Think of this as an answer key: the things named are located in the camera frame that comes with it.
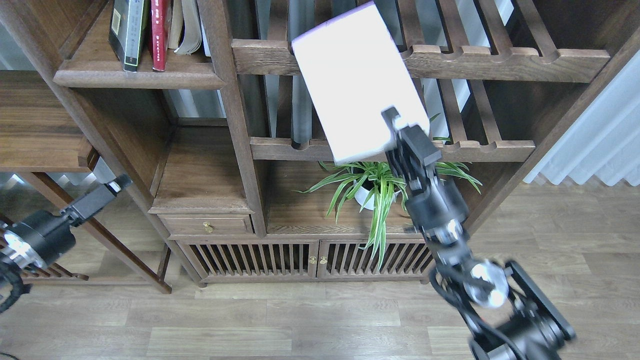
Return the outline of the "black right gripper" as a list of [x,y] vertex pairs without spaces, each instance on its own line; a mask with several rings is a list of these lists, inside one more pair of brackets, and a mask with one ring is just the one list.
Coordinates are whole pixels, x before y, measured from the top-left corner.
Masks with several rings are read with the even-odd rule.
[[424,236],[461,236],[469,209],[451,180],[442,180],[435,168],[441,151],[419,125],[398,127],[402,118],[394,105],[381,112],[393,132],[394,148],[386,153],[393,175],[406,183],[405,207],[413,227]]

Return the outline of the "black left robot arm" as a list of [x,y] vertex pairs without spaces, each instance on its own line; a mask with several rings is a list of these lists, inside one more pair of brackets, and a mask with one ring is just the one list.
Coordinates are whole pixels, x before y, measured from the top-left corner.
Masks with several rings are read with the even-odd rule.
[[124,173],[75,199],[58,215],[37,210],[21,222],[2,222],[7,246],[1,250],[1,286],[9,285],[10,293],[2,301],[1,311],[6,312],[31,291],[31,286],[23,283],[22,271],[44,270],[54,264],[76,244],[70,228],[87,223],[132,182]]

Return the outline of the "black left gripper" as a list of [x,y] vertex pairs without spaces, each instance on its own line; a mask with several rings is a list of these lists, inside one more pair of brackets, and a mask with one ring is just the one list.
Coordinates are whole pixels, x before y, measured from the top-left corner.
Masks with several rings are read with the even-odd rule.
[[1,251],[1,262],[18,271],[29,266],[48,268],[75,246],[70,228],[87,223],[132,184],[128,174],[121,174],[80,196],[59,215],[37,210],[23,221],[7,226],[4,233],[7,248]]

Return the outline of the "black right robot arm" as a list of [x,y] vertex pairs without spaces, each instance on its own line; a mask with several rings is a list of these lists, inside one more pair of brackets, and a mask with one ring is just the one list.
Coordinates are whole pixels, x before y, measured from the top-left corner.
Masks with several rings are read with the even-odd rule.
[[463,224],[469,208],[457,185],[439,176],[441,151],[420,125],[400,126],[395,107],[381,115],[394,141],[387,160],[406,182],[407,213],[434,260],[430,284],[464,319],[474,358],[557,360],[576,338],[573,326],[518,262],[473,255]]

